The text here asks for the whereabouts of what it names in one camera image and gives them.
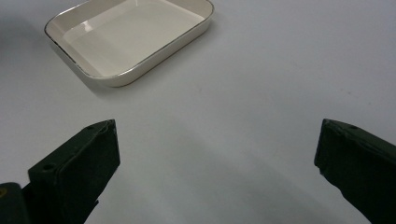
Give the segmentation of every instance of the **white table surface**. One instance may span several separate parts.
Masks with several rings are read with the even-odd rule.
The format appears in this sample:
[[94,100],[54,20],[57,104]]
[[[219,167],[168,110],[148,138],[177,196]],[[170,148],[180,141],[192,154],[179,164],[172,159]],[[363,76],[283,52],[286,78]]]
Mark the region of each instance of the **white table surface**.
[[396,144],[393,0],[213,0],[209,30],[131,85],[82,82],[43,29],[77,0],[0,3],[0,183],[115,119],[87,223],[368,223],[314,166],[321,121]]

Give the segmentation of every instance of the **white ceramic dish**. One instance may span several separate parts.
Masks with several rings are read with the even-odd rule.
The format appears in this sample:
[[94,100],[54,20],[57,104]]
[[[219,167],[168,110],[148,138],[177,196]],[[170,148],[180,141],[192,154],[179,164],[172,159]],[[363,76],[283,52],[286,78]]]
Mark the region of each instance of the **white ceramic dish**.
[[51,19],[51,46],[78,75],[118,87],[201,35],[207,0],[91,0]]

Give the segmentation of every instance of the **black plastic part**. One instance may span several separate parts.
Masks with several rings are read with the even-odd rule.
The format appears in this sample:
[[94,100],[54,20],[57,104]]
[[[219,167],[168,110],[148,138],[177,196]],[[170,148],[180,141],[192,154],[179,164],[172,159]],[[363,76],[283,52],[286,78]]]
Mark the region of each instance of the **black plastic part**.
[[29,169],[33,223],[84,223],[119,165],[115,120],[83,129]]
[[0,185],[0,223],[30,224],[19,184]]
[[325,119],[315,165],[372,223],[396,223],[396,146]]

